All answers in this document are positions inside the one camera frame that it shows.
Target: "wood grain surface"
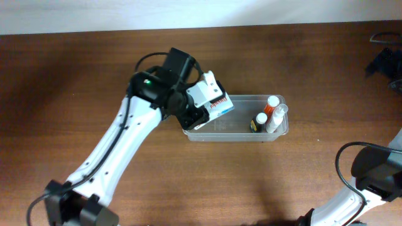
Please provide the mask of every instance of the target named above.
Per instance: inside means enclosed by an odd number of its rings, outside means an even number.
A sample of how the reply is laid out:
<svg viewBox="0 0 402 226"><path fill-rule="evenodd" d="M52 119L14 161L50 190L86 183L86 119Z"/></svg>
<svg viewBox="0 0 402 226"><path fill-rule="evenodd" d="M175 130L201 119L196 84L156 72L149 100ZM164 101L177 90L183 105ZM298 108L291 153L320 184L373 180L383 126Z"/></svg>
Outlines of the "wood grain surface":
<svg viewBox="0 0 402 226"><path fill-rule="evenodd" d="M144 141L111 210L121 225L241 225L294 220L343 184L334 167L349 141L388 145L402 97L364 68L368 42L402 21L0 36L0 224L23 225L51 179L65 181L117 114L134 65L174 46L211 70L229 94L280 94L290 131L271 143L190 142L173 117ZM147 59L142 69L161 64ZM360 148L341 157L349 175ZM402 200L361 217L401 225ZM44 204L33 211L46 225Z"/></svg>

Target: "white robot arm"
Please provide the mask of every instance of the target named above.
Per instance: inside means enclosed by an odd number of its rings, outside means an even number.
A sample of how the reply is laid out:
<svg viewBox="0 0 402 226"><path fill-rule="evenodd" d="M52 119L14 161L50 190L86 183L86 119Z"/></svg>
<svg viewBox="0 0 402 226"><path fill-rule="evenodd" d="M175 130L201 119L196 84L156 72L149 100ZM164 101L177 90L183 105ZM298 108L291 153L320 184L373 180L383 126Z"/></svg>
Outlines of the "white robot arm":
<svg viewBox="0 0 402 226"><path fill-rule="evenodd" d="M154 66L134 74L112 125L84 163L63 185L51 181L45 194L36 199L27 212L27 224L35 204L45 200L52 226L116 226L118 216L107 206L121 175L146 136L168 116L176 116L189 130L213 118L204 104L218 102L227 94L214 74L203 73L187 53L172 48L162 67ZM191 69L198 79L187 83Z"/></svg>
<svg viewBox="0 0 402 226"><path fill-rule="evenodd" d="M340 154L350 146L365 146L352 165L352 179L346 182L339 169ZM335 167L345 184L336 196L298 219L296 226L346 226L374 207L402 197L402 130L389 148L365 142L345 144L338 151Z"/></svg>

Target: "transparent bin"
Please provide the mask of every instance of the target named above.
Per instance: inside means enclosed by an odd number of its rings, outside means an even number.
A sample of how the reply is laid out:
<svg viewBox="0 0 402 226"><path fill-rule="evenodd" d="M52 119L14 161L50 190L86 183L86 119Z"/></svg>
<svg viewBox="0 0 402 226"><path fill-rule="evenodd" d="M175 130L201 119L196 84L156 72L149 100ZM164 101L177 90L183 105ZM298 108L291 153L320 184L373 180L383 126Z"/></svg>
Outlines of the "transparent bin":
<svg viewBox="0 0 402 226"><path fill-rule="evenodd" d="M253 133L250 122L254 116L264 110L268 97L271 95L230 95L234 110L207 123L198 130L184 131L191 141L274 141L289 131L288 114L273 133L266 131ZM281 104L285 99L275 95Z"/></svg>

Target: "white bottle cap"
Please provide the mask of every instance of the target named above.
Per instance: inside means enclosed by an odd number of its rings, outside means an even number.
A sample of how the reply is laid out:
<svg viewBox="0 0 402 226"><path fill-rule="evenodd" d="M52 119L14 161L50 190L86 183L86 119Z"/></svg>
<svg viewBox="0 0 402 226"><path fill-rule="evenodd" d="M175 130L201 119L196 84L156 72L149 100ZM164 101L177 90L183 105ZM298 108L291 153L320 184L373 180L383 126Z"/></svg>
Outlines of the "white bottle cap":
<svg viewBox="0 0 402 226"><path fill-rule="evenodd" d="M277 96L269 96L267 102L269 106L276 107L279 104L279 98Z"/></svg>
<svg viewBox="0 0 402 226"><path fill-rule="evenodd" d="M275 110L272 113L272 117L281 118L288 112L288 110L289 108L286 104L280 104L277 107L275 107Z"/></svg>
<svg viewBox="0 0 402 226"><path fill-rule="evenodd" d="M259 124L264 124L268 120L268 116L265 113L259 113L257 115L257 122Z"/></svg>

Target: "white wall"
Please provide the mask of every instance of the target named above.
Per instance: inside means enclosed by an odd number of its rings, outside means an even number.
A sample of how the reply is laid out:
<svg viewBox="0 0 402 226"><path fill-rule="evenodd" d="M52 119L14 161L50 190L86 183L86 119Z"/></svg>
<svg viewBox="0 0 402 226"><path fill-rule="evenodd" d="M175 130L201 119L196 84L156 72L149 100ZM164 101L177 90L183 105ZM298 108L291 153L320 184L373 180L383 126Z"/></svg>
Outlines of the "white wall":
<svg viewBox="0 0 402 226"><path fill-rule="evenodd" d="M0 34L402 19L401 0L1 0Z"/></svg>

